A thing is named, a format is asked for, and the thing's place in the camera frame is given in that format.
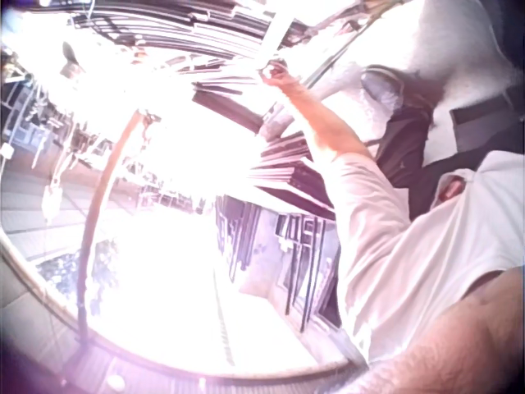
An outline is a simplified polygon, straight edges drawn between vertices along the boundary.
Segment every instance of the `sunlight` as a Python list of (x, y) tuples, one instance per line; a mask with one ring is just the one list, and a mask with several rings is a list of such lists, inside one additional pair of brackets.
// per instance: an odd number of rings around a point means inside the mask
[(227, 368), (214, 329), (213, 224), (162, 206), (139, 215), (119, 236), (120, 285), (105, 296), (94, 321), (100, 332), (164, 364), (210, 372)]

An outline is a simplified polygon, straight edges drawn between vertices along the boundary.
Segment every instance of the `hand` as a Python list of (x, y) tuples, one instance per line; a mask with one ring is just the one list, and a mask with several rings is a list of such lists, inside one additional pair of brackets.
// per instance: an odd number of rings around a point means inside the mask
[(279, 89), (299, 83), (297, 78), (290, 75), (284, 61), (271, 60), (266, 67), (259, 71), (259, 75), (266, 85), (275, 86)]

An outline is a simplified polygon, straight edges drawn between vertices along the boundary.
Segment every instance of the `wall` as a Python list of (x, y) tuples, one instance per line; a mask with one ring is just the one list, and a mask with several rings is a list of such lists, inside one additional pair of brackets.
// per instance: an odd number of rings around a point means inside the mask
[(324, 299), (326, 287), (334, 273), (334, 259), (339, 241), (334, 223), (327, 223), (321, 253), (321, 269), (313, 301), (312, 320), (303, 333), (299, 332), (302, 312), (291, 308), (285, 316), (287, 290), (281, 285), (285, 271), (290, 264), (291, 252), (281, 245), (275, 236), (277, 213), (262, 209), (253, 240), (251, 261), (248, 269), (238, 271), (235, 285), (239, 293), (265, 298), (272, 305), (276, 316), (287, 327), (287, 336), (294, 337), (319, 364), (341, 361), (343, 353), (331, 337), (337, 337), (338, 330), (323, 325), (314, 314)]
[(286, 271), (291, 261), (291, 251), (287, 251), (282, 259), (280, 272), (272, 284), (268, 300), (275, 308), (276, 312), (286, 322), (293, 334), (301, 341), (303, 346), (308, 349), (310, 354), (319, 364), (340, 361), (344, 359), (356, 360), (360, 362), (359, 354), (355, 347), (349, 343), (348, 337), (341, 329), (334, 328), (326, 323), (317, 315), (322, 306), (322, 302), (328, 296), (329, 284), (336, 273), (336, 256), (339, 249), (339, 239), (337, 237), (335, 223), (327, 223), (323, 240), (320, 269), (315, 286), (313, 297), (313, 307), (310, 322), (307, 323), (303, 332), (300, 332), (303, 318), (303, 309), (292, 306), (290, 314), (285, 315), (285, 307), (288, 291), (284, 288), (283, 282)]
[(274, 235), (277, 213), (261, 209), (257, 230), (253, 238), (253, 248), (249, 266), (245, 271), (237, 271), (235, 287), (240, 293), (267, 298), (282, 266), (283, 251)]

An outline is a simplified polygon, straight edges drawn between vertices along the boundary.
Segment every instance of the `tiled floor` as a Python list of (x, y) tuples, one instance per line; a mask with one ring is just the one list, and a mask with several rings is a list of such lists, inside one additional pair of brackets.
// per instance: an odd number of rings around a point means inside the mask
[[(7, 170), (0, 190), (2, 229), (24, 257), (33, 263), (79, 249), (93, 188), (65, 182), (61, 212), (46, 226), (41, 204), (46, 180)], [(101, 217), (98, 236), (116, 235), (132, 218), (135, 202), (130, 196), (113, 193)]]

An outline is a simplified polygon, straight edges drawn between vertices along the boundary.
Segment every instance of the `window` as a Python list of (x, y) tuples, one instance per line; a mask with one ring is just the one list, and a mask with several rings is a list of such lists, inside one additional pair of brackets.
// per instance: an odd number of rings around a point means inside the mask
[(337, 307), (337, 282), (337, 276), (333, 277), (327, 295), (328, 298), (321, 310), (319, 310), (319, 314), (328, 320), (328, 322), (340, 328), (342, 324), (341, 317), (339, 316), (339, 308)]
[[(299, 278), (297, 278), (297, 287), (295, 288), (295, 294), (292, 298), (292, 300), (299, 300), (301, 304), (304, 304), (304, 300), (306, 299), (306, 289), (308, 287), (308, 266), (310, 264), (310, 248), (307, 246), (303, 246), (303, 251), (301, 254), (301, 260), (299, 262)], [(290, 275), (292, 273), (292, 265), (291, 263), (288, 265), (288, 269), (286, 271), (285, 280), (283, 285), (287, 290), (290, 289)]]

